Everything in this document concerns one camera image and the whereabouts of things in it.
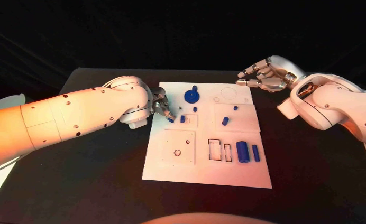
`blue object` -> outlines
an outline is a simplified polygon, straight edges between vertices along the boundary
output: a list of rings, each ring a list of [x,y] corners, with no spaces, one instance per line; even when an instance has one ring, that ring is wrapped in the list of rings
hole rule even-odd
[[[256,162],[260,161],[260,158],[259,158],[259,153],[258,153],[258,146],[256,145],[252,145],[252,149],[253,149],[253,160]]]
[[[188,90],[184,93],[184,100],[187,103],[194,104],[200,99],[200,94],[197,92],[197,86],[191,87],[191,90]]]
[[[224,117],[224,118],[223,118],[222,125],[227,125],[227,121],[229,121],[229,118],[227,118],[227,117]]]
[[[237,150],[237,159],[239,162],[249,162],[249,151],[247,151],[247,144],[245,141],[236,142],[236,150]]]

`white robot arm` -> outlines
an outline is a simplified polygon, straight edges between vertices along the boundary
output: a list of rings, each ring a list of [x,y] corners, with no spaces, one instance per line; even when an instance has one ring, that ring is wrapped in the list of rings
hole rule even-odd
[[[258,80],[239,79],[236,84],[269,92],[289,88],[289,98],[278,105],[288,119],[299,115],[320,130],[341,124],[366,142],[366,92],[356,84],[332,74],[307,75],[289,60],[276,55],[247,67],[237,77],[253,72]]]
[[[0,110],[0,165],[41,147],[79,137],[116,120],[129,128],[147,124],[152,112],[174,120],[162,88],[148,89],[137,77],[118,77],[89,88]]]

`black backdrop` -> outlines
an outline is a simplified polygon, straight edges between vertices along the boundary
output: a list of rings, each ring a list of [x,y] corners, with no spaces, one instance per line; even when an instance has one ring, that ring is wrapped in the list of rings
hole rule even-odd
[[[0,3],[1,97],[56,95],[77,67],[242,70],[272,54],[364,83],[364,0]]]

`robotic hand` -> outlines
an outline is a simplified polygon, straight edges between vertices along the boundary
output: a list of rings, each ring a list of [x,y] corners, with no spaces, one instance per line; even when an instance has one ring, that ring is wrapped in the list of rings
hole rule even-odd
[[[276,106],[288,119],[299,115],[320,130],[338,123],[366,142],[366,92],[356,84],[332,74],[308,75],[276,55],[247,67],[237,77],[250,73],[256,73],[258,80],[237,79],[237,85],[259,87],[269,92],[289,88],[289,98]]]
[[[1,109],[0,165],[33,150],[111,126],[116,120],[135,129],[147,124],[152,113],[175,119],[164,89],[149,90],[137,77],[118,77],[102,87]]]

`shape sorting board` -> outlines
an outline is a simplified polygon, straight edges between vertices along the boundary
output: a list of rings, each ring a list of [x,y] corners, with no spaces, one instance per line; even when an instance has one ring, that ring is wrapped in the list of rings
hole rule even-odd
[[[184,93],[193,85],[200,99],[190,104]],[[142,179],[272,188],[249,87],[183,82],[160,82],[160,87],[175,120],[171,123],[154,115]],[[223,117],[229,118],[226,126]],[[237,141],[247,143],[247,163],[237,161]],[[258,146],[259,162],[252,145]]]

